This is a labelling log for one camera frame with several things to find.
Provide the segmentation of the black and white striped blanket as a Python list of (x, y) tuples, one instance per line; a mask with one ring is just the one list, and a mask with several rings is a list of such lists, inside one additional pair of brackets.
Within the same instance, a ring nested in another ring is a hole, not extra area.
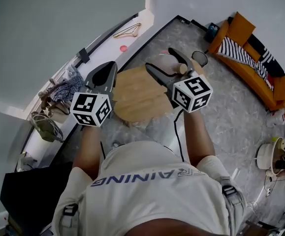
[(229, 37), (225, 37), (217, 52), (218, 55), (251, 67), (265, 82), (268, 82), (268, 72), (258, 61), (256, 62), (244, 49)]

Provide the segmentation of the black blanket with white stripes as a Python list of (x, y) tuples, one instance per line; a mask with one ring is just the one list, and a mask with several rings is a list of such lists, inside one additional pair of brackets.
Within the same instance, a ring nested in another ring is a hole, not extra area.
[(259, 61), (266, 68), (271, 77), (277, 78), (285, 76), (284, 70), (274, 56), (253, 34), (248, 38), (247, 42), (260, 54)]

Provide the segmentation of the person's white t-shirt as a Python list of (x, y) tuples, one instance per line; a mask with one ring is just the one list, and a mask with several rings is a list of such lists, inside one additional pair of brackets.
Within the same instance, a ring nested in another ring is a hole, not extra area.
[(159, 143), (138, 141), (108, 153), (92, 180), (73, 168), (52, 221), (54, 236), (124, 236), (156, 219), (235, 236), (246, 200), (222, 162), (194, 167)]

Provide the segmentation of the black television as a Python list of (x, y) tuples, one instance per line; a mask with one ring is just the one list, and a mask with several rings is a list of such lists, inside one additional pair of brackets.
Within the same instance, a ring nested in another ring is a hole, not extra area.
[(52, 222), (72, 162), (4, 176), (0, 201), (21, 236), (38, 236)]

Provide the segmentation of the white plastic bag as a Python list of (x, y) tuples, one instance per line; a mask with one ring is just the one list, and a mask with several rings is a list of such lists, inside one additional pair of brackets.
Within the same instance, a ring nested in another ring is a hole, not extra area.
[(20, 154), (17, 165), (16, 172), (30, 171), (37, 167), (37, 160), (34, 159), (29, 153), (24, 151)]

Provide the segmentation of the white tote bag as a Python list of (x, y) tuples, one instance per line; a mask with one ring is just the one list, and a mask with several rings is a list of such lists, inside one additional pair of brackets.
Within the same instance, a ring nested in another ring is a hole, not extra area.
[(54, 102), (50, 100), (46, 106), (46, 115), (53, 121), (63, 124), (70, 114), (70, 101)]

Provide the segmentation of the pink cup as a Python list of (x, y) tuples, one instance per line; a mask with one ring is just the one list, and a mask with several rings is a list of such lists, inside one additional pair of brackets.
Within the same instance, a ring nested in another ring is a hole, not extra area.
[(169, 75), (184, 75), (188, 70), (186, 64), (178, 62), (178, 60), (170, 54), (157, 55), (154, 59), (154, 65)]

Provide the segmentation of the person's right forearm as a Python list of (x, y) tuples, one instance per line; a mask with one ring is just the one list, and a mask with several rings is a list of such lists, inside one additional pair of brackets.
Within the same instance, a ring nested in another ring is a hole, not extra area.
[(186, 145), (190, 163), (196, 167), (207, 156), (215, 156), (213, 142), (206, 129), (202, 113), (184, 112)]

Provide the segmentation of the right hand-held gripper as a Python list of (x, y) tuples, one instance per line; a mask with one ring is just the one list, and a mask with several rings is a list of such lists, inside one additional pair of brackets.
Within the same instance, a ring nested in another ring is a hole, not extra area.
[(146, 63), (147, 72), (162, 86), (173, 108), (182, 107), (188, 113), (205, 107), (212, 96), (213, 88), (202, 74), (194, 71), (192, 61), (182, 52), (170, 47), (168, 74), (151, 63)]

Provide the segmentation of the person's left forearm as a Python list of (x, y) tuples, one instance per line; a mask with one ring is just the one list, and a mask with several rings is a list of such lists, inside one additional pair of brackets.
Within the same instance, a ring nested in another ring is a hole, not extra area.
[(83, 170), (92, 180), (98, 177), (100, 166), (100, 129), (85, 126), (82, 130), (81, 143), (78, 153), (73, 161), (73, 168)]

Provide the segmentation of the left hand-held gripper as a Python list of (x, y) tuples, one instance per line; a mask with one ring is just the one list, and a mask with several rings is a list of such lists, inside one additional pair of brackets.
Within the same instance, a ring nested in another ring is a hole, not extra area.
[(112, 89), (118, 66), (115, 61), (101, 64), (73, 96), (70, 112), (79, 125), (100, 127), (112, 112)]

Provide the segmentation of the white round fan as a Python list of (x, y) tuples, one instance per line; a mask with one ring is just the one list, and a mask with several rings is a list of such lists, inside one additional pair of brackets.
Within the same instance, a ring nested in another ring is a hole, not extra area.
[(274, 169), (275, 162), (281, 159), (285, 154), (285, 139), (282, 137), (274, 138), (272, 142), (260, 146), (256, 164), (260, 170), (271, 170), (277, 174), (278, 170)]

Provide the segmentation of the olive green bag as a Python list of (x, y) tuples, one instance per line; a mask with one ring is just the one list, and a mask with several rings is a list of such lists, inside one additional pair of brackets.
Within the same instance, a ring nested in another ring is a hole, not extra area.
[(63, 133), (57, 124), (46, 114), (31, 112), (30, 122), (40, 134), (41, 138), (47, 142), (63, 142)]

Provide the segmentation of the orange cushion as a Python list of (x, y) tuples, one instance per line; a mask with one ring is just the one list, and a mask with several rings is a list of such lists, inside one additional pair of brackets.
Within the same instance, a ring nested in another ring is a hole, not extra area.
[(226, 36), (236, 42), (239, 46), (243, 46), (251, 34), (255, 26), (250, 23), (239, 12), (236, 12), (232, 22), (229, 24), (229, 28)]

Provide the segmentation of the wooden coffee table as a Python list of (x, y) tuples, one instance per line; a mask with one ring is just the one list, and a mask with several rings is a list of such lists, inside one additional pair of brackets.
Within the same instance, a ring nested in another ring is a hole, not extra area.
[(167, 87), (160, 85), (145, 65), (117, 75), (113, 89), (116, 116), (125, 122), (142, 122), (173, 111)]

